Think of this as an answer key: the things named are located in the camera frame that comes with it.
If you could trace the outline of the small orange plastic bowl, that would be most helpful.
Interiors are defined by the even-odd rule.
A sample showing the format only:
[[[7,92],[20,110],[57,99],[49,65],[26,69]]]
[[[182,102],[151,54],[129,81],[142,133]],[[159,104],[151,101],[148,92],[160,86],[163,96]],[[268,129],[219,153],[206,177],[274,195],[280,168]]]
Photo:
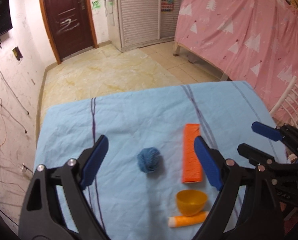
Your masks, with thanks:
[[[177,208],[184,216],[194,216],[201,212],[207,201],[208,195],[203,191],[188,189],[176,194]]]

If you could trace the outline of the wall socket plate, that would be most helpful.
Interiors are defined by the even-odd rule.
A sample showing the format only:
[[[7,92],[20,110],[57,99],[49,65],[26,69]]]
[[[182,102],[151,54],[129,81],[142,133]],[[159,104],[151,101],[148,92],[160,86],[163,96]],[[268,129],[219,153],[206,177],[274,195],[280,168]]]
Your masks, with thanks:
[[[17,59],[17,61],[21,61],[21,59],[23,58],[23,55],[22,53],[20,52],[19,48],[18,47],[15,47],[13,49],[13,54],[15,56],[15,58]]]

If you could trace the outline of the blue yarn ball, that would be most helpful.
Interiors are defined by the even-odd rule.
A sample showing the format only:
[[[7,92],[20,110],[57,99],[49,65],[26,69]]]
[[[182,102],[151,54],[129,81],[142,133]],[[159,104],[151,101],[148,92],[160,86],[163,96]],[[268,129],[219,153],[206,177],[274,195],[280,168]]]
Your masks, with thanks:
[[[155,172],[159,167],[160,152],[154,147],[144,148],[137,154],[138,167],[146,174]]]

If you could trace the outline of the white louvered wardrobe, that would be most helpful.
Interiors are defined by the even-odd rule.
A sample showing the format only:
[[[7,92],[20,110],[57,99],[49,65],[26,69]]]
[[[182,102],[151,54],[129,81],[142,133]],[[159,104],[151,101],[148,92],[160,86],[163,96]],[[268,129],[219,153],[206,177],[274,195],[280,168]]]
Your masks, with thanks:
[[[161,12],[161,0],[108,0],[109,40],[121,52],[174,39],[182,0]]]

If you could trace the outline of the light blue bed sheet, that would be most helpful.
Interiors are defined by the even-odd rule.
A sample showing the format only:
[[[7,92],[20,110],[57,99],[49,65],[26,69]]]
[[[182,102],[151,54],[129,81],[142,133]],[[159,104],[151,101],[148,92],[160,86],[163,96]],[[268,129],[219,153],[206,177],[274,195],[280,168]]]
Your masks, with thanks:
[[[254,133],[253,122],[275,126],[268,110],[245,81],[209,82],[125,92],[56,105],[48,109],[35,165],[59,167],[76,159],[101,135],[108,152],[84,194],[111,239],[192,239],[199,225],[170,228],[178,215],[176,194],[185,189],[208,196],[217,189],[207,178],[184,184],[186,125],[198,125],[207,144],[248,167],[238,154],[246,143],[286,163],[285,147]]]

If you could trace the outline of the long orange box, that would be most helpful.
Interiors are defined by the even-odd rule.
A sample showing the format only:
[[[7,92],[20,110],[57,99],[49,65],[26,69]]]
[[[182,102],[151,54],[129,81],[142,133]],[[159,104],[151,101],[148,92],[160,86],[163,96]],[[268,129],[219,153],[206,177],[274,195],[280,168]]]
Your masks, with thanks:
[[[200,135],[199,124],[186,124],[183,129],[182,183],[199,183],[203,180],[202,166],[194,149],[194,140]]]

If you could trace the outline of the orange and white tube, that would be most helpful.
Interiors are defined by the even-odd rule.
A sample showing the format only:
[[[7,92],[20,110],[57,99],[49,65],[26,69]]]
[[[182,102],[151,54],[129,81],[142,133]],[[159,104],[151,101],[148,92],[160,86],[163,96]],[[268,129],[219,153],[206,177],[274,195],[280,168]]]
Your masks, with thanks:
[[[174,216],[168,218],[168,227],[179,228],[203,223],[209,212],[202,211],[193,216]]]

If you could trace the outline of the pink tree-pattern curtain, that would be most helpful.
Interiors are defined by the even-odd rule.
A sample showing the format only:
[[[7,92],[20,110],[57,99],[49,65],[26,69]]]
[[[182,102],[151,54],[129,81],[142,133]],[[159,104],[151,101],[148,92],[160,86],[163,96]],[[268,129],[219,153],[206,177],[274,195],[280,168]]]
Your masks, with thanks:
[[[298,10],[285,0],[183,0],[175,41],[272,108],[298,85]]]

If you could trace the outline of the dark brown door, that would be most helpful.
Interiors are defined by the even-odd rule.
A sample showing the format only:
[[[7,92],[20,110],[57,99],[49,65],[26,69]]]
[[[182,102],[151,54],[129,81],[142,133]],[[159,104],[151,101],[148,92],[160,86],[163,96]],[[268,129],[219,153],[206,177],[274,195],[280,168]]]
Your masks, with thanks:
[[[98,48],[90,0],[39,0],[56,62]]]

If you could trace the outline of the white metal chair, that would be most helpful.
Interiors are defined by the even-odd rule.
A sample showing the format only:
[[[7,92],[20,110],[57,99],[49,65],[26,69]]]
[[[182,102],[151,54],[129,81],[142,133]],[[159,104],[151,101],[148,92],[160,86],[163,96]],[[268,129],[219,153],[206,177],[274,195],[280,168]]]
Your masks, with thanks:
[[[270,110],[270,115],[278,126],[289,124],[298,128],[298,84],[297,77],[291,82]]]

